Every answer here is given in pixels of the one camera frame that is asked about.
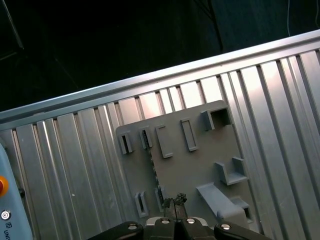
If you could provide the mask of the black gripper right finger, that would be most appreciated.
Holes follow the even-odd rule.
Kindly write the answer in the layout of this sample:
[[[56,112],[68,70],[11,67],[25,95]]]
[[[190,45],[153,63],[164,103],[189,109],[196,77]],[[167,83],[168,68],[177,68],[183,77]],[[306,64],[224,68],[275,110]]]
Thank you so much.
[[[178,193],[174,198],[177,238],[179,240],[268,240],[269,237],[227,221],[214,228],[204,223],[204,219],[188,216],[185,203],[186,194]]]

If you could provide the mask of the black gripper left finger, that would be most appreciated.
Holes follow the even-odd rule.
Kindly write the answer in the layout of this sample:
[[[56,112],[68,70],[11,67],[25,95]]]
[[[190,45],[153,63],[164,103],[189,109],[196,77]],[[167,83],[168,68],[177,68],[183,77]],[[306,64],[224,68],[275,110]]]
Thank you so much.
[[[176,211],[173,198],[163,203],[163,216],[152,217],[145,226],[127,221],[93,237],[92,240],[173,240],[175,236]]]

